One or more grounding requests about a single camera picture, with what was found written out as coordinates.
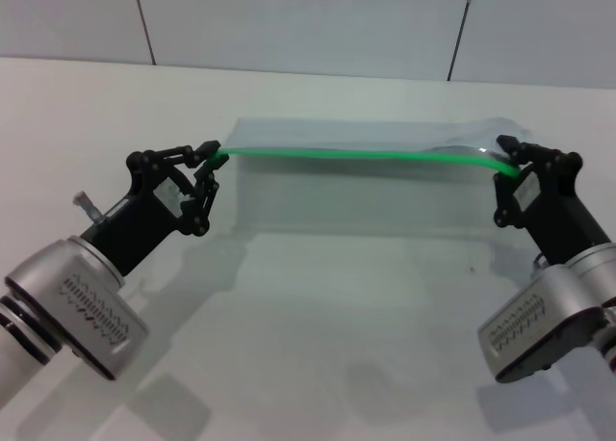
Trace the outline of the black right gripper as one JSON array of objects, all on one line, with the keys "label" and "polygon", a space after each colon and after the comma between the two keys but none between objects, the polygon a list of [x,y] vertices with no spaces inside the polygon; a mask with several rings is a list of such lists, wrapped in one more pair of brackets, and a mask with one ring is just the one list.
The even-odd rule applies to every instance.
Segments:
[{"label": "black right gripper", "polygon": [[565,264],[609,237],[581,202],[576,181],[581,156],[499,135],[497,144],[519,168],[494,175],[498,227],[524,229],[549,264]]}]

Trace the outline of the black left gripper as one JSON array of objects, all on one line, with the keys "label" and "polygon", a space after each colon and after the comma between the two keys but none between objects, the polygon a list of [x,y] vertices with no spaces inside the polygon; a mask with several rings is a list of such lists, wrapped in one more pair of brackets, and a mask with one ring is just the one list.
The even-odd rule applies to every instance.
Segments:
[{"label": "black left gripper", "polygon": [[[123,275],[128,275],[173,232],[203,236],[210,229],[209,216],[218,192],[215,172],[228,161],[218,153],[221,144],[207,141],[164,150],[133,152],[126,159],[132,182],[129,192],[108,211],[103,222],[91,225],[81,238],[100,251]],[[176,166],[198,170],[194,185]],[[174,215],[155,190],[170,180],[182,194],[184,215]]]}]

